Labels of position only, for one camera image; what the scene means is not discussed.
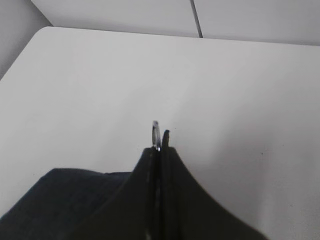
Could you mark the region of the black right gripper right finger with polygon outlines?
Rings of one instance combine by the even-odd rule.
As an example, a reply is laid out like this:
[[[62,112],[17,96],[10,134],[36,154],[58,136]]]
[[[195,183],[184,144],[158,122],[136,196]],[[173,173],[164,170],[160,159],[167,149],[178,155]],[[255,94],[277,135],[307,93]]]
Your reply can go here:
[[[264,240],[266,237],[241,221],[212,198],[195,180],[175,148],[170,132],[162,138],[162,237],[165,240]]]

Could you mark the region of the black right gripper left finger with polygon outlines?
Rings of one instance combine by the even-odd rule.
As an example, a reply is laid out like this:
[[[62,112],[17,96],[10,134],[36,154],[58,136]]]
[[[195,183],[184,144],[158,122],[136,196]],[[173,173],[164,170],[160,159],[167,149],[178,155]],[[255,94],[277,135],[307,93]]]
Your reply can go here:
[[[76,240],[160,239],[157,167],[160,153],[146,148],[124,184],[75,231]]]

